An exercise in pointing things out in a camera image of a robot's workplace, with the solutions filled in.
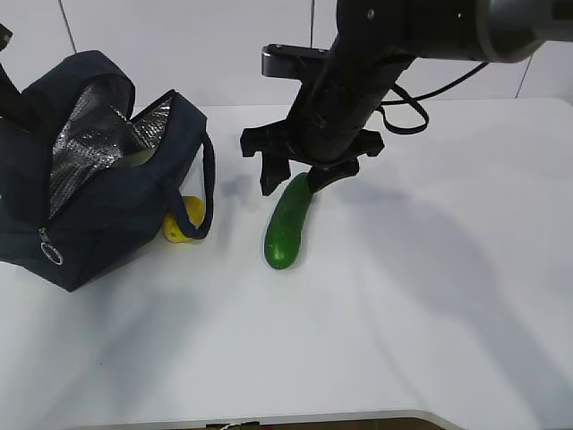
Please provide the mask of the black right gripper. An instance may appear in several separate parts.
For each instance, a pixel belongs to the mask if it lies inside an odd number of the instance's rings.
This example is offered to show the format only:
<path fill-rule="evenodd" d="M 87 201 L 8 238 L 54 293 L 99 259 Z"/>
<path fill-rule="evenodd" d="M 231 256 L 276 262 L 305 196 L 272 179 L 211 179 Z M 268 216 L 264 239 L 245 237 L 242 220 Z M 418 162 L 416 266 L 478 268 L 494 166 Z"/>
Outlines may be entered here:
<path fill-rule="evenodd" d="M 319 128 L 287 120 L 246 128 L 240 138 L 245 157 L 261 153 L 261 193 L 272 193 L 291 177 L 289 160 L 312 166 L 309 190 L 316 194 L 337 181 L 356 176 L 356 159 L 376 157 L 384 149 L 381 134 L 365 129 Z"/>

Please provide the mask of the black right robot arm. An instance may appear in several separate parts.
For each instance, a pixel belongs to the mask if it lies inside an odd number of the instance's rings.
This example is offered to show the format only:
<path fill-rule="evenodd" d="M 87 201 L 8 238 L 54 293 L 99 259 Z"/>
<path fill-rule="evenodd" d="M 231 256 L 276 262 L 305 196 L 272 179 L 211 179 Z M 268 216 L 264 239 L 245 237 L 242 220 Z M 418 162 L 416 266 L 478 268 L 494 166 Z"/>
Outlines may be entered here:
<path fill-rule="evenodd" d="M 327 49 L 261 51 L 263 75 L 301 83 L 285 119 L 241 136 L 243 155 L 261 156 L 264 195 L 290 177 L 292 162 L 309 167 L 317 192 L 355 176 L 360 157 L 379 155 L 381 135 L 366 123 L 415 60 L 511 64 L 572 39 L 569 1 L 340 1 L 336 19 Z"/>

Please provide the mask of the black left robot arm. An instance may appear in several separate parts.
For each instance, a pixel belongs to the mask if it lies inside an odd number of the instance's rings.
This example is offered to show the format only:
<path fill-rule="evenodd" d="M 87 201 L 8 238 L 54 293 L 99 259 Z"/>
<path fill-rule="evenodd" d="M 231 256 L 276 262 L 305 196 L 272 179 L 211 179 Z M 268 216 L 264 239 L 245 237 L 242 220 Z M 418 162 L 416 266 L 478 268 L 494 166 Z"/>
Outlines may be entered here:
<path fill-rule="evenodd" d="M 40 117 L 35 108 L 14 86 L 5 69 L 1 72 L 1 117 L 27 132 L 36 132 Z"/>

